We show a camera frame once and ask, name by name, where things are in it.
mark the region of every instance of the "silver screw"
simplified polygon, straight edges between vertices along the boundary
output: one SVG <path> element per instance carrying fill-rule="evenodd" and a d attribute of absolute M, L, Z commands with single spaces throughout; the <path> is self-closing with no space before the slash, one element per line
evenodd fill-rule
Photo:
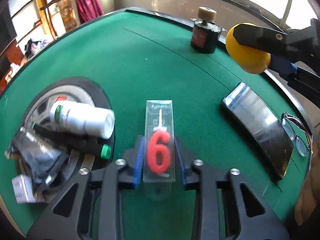
<path fill-rule="evenodd" d="M 117 165 L 125 165 L 125 163 L 126 163 L 125 159 L 117 159 L 116 160 Z"/>
<path fill-rule="evenodd" d="M 194 164 L 195 166 L 202 166 L 202 165 L 203 165 L 203 161 L 202 161 L 202 160 L 194 160 L 194 161 L 193 161 L 193 164 Z"/>
<path fill-rule="evenodd" d="M 232 175 L 239 175 L 239 174 L 240 174 L 240 171 L 239 171 L 238 169 L 233 168 L 233 169 L 230 170 L 230 173 L 231 173 Z"/>
<path fill-rule="evenodd" d="M 79 173 L 81 175 L 87 175 L 89 173 L 89 169 L 88 168 L 79 169 Z"/>
<path fill-rule="evenodd" d="M 277 34 L 276 34 L 276 39 L 277 39 L 278 41 L 282 41 L 283 36 L 282 36 L 280 33 L 277 33 Z"/>

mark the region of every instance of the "green table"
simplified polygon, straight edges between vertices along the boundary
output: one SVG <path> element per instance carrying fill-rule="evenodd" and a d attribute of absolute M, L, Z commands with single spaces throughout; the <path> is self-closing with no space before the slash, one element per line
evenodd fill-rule
<path fill-rule="evenodd" d="M 199 159 L 214 168 L 238 168 L 276 215 L 284 220 L 295 206 L 308 157 L 296 148 L 284 179 L 272 182 L 252 139 L 221 108 L 221 99 L 245 81 L 274 111 L 299 116 L 266 75 L 243 71 L 223 45 L 212 55 L 193 50 L 183 25 L 134 11 L 122 11 L 81 26 L 54 42 L 16 77 L 0 99 L 0 152 L 4 152 L 25 109 L 48 85 L 67 77 L 93 80 L 107 93 L 116 115 L 114 159 L 144 134 L 147 99 L 172 99 L 174 132 Z M 296 133 L 305 138 L 304 133 Z M 13 160 L 0 155 L 0 193 L 13 219 L 26 233 L 43 206 L 17 204 L 11 179 Z M 177 179 L 168 199 L 149 199 L 143 184 L 123 196 L 126 240 L 189 239 L 195 192 Z"/>

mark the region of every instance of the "yellow sphere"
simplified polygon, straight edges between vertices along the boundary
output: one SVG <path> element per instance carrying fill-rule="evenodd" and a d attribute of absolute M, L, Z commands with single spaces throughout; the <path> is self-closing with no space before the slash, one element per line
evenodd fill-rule
<path fill-rule="evenodd" d="M 260 74 L 268 68 L 271 56 L 267 52 L 240 45 L 233 36 L 233 30 L 238 25 L 233 26 L 226 36 L 227 51 L 244 71 L 251 74 Z"/>

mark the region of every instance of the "red towel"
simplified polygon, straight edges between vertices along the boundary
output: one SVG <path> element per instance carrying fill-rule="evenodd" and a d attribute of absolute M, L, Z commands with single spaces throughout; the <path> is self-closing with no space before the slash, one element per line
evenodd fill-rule
<path fill-rule="evenodd" d="M 76 0 L 78 13 L 83 22 L 95 19 L 104 15 L 101 4 L 98 0 Z"/>

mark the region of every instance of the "black phone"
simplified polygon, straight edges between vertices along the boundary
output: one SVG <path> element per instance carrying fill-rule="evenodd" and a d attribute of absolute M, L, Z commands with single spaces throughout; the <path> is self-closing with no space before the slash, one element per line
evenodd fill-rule
<path fill-rule="evenodd" d="M 282 179 L 289 165 L 293 144 L 266 103 L 244 82 L 239 83 L 222 103 L 249 131 L 277 177 Z"/>

